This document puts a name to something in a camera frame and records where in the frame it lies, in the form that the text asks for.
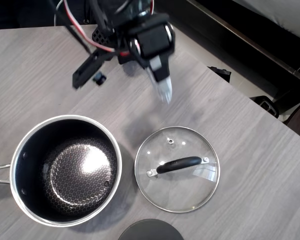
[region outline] stainless steel rim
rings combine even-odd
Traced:
[[[94,126],[96,126],[97,128],[99,128],[101,131],[103,131],[106,136],[110,139],[111,143],[113,144],[115,153],[116,153],[116,157],[117,157],[117,176],[115,179],[115,183],[113,185],[113,188],[109,194],[109,196],[107,197],[107,199],[102,203],[101,206],[99,206],[95,211],[93,211],[92,213],[90,213],[87,216],[84,216],[80,219],[77,220],[73,220],[73,221],[67,221],[67,222],[58,222],[58,221],[49,221],[46,220],[42,217],[37,216],[36,214],[34,214],[30,209],[28,209],[25,204],[22,202],[18,191],[17,191],[17,186],[16,186],[16,182],[15,182],[15,173],[16,173],[16,165],[17,165],[17,159],[18,156],[24,146],[24,144],[28,141],[28,139],[34,134],[36,133],[39,129],[47,126],[48,124],[51,124],[53,122],[56,121],[60,121],[60,120],[81,120],[87,123],[90,123]],[[50,118],[46,121],[43,121],[41,123],[39,123],[38,125],[36,125],[34,128],[32,128],[26,135],[25,137],[21,140],[21,142],[18,144],[13,157],[12,157],[12,161],[11,161],[11,167],[10,167],[10,187],[11,187],[11,192],[13,195],[14,200],[16,201],[16,203],[18,204],[18,206],[20,207],[20,209],[31,219],[33,219],[34,221],[46,225],[46,226],[51,226],[51,227],[58,227],[58,228],[65,228],[65,227],[71,227],[71,226],[75,226],[78,224],[82,224],[88,220],[90,220],[91,218],[93,218],[94,216],[96,216],[98,213],[100,213],[106,206],[107,204],[111,201],[111,199],[113,198],[113,196],[116,193],[116,190],[119,186],[119,182],[121,179],[121,174],[122,174],[122,158],[121,158],[121,152],[120,152],[120,148],[119,145],[116,141],[116,139],[114,138],[114,136],[99,122],[85,117],[85,116],[79,116],[79,115],[61,115],[61,116],[56,116],[53,118]]]
[[[213,151],[213,154],[215,156],[215,159],[216,159],[216,168],[218,170],[218,175],[217,175],[217,179],[216,179],[216,184],[215,184],[215,187],[213,189],[213,191],[211,192],[211,194],[205,199],[205,201],[203,201],[200,205],[198,205],[197,207],[194,207],[192,209],[189,209],[189,210],[184,210],[184,211],[175,211],[175,210],[170,210],[170,209],[166,209],[164,207],[161,207],[157,204],[155,204],[154,202],[151,201],[151,199],[149,199],[147,197],[147,195],[144,193],[143,189],[141,188],[140,186],[140,183],[138,182],[138,178],[137,178],[137,160],[138,160],[138,156],[139,156],[139,153],[140,153],[140,150],[141,148],[144,146],[144,144],[148,141],[148,139],[150,139],[153,135],[157,134],[158,132],[160,131],[163,131],[163,130],[166,130],[166,129],[172,129],[172,128],[177,128],[177,129],[186,129],[186,130],[190,130],[196,134],[198,134],[205,142],[206,144],[211,148],[211,150]],[[219,158],[217,156],[217,153],[215,151],[215,149],[212,147],[212,145],[210,144],[210,142],[204,137],[202,136],[199,132],[191,129],[191,128],[188,128],[188,127],[184,127],[184,126],[168,126],[168,127],[164,127],[164,128],[161,128],[160,130],[158,131],[155,131],[154,133],[152,133],[150,136],[148,136],[146,138],[146,140],[143,141],[143,143],[141,144],[141,146],[139,147],[139,150],[138,152],[136,153],[136,157],[135,157],[135,161],[134,161],[134,176],[135,176],[135,179],[136,179],[136,183],[138,184],[138,187],[142,193],[142,195],[154,206],[156,206],[157,208],[161,209],[161,210],[164,210],[166,212],[169,212],[169,213],[175,213],[175,214],[182,214],[182,213],[188,213],[188,212],[192,212],[200,207],[202,207],[203,205],[205,205],[210,199],[211,197],[213,196],[213,194],[215,193],[217,187],[218,187],[218,184],[219,184],[219,179],[220,179],[220,164],[219,164]]]

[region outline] saucepan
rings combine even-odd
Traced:
[[[81,224],[102,211],[122,173],[113,135],[84,116],[62,115],[31,129],[17,146],[10,167],[12,195],[36,222],[52,227]]]

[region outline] black wire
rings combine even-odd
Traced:
[[[83,1],[83,14],[84,14],[84,20],[87,22],[87,0]]]
[[[51,8],[52,8],[52,10],[54,12],[54,14],[60,19],[60,21],[63,23],[63,25],[65,26],[65,28],[69,31],[69,33],[82,45],[82,47],[84,48],[84,50],[86,50],[86,52],[91,55],[91,51],[88,48],[88,46],[79,37],[79,35],[75,32],[75,30],[73,30],[73,28],[67,23],[65,17],[56,10],[56,6],[55,6],[53,0],[48,0],[48,2],[50,4],[50,6],[51,6]]]

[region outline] glass lid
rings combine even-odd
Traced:
[[[142,194],[156,207],[185,213],[204,205],[220,177],[217,154],[198,132],[166,127],[139,148],[134,174]]]

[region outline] lid rim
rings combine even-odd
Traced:
[[[154,136],[155,134],[157,134],[158,132],[160,131],[163,131],[163,130],[167,130],[167,129],[173,129],[173,128],[177,128],[177,129],[183,129],[183,130],[189,130],[189,131],[192,131],[196,134],[198,134],[201,138],[203,138],[206,142],[206,144],[211,148],[214,156],[215,156],[215,160],[216,160],[216,168],[218,169],[218,173],[217,173],[217,179],[216,179],[216,182],[215,182],[215,186],[214,186],[214,189],[213,191],[209,194],[209,196],[201,203],[199,204],[198,206],[194,207],[194,208],[191,208],[191,209],[188,209],[188,210],[171,210],[171,209],[167,209],[167,208],[164,208],[164,207],[161,207],[157,204],[155,204],[154,202],[152,202],[150,200],[150,198],[147,196],[147,194],[144,193],[144,191],[142,190],[140,184],[139,184],[139,181],[138,181],[138,178],[137,178],[137,159],[138,159],[138,156],[140,154],[140,151],[142,149],[142,147],[145,145],[145,143],[148,141],[148,139],[150,139],[152,136]],[[202,207],[203,205],[205,205],[213,196],[213,194],[216,192],[217,190],[217,187],[219,185],[219,180],[220,180],[220,163],[219,163],[219,158],[217,156],[217,153],[215,151],[215,149],[213,148],[213,146],[211,145],[211,143],[202,135],[200,134],[199,132],[191,129],[191,128],[188,128],[188,127],[185,127],[185,126],[168,126],[168,127],[164,127],[164,128],[161,128],[155,132],[153,132],[150,136],[148,136],[144,141],[143,143],[140,145],[137,153],[136,153],[136,156],[135,156],[135,160],[134,160],[134,177],[135,177],[135,180],[136,180],[136,183],[140,189],[140,192],[142,193],[142,195],[154,206],[156,206],[157,208],[161,209],[161,210],[164,210],[166,212],[169,212],[169,213],[175,213],[175,214],[183,214],[183,213],[189,213],[189,212],[192,212],[194,210],[197,210],[198,208]]]

